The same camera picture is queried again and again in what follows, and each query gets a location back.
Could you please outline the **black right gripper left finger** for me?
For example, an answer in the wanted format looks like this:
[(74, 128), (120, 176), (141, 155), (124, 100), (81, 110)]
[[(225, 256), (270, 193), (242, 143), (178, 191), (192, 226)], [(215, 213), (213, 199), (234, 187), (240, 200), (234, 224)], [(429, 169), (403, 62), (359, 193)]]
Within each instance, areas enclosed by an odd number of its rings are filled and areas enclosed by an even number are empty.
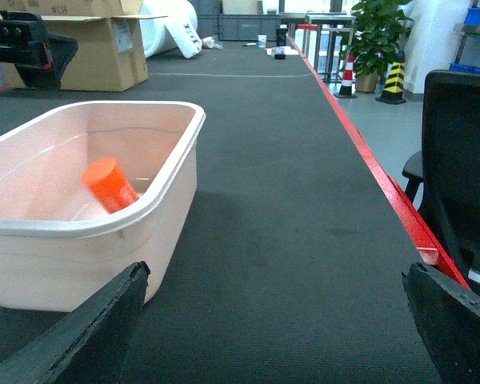
[(0, 364), (0, 383), (120, 383), (150, 269), (125, 268)]

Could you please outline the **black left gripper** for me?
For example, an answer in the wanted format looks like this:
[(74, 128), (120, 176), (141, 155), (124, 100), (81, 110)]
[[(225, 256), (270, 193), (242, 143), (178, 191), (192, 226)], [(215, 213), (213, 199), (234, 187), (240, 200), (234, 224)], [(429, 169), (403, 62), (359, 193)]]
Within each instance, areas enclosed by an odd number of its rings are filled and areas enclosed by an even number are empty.
[(0, 10), (0, 63), (14, 65), (25, 87), (59, 90), (77, 51), (76, 38), (49, 32), (39, 14)]

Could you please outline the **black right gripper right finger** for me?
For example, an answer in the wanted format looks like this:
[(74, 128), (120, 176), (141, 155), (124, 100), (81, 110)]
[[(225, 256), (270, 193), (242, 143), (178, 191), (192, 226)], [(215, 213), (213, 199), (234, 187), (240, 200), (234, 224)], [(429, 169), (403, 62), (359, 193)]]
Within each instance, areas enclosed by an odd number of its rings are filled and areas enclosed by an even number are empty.
[(480, 383), (480, 296), (422, 262), (402, 285), (423, 344), (444, 383)]

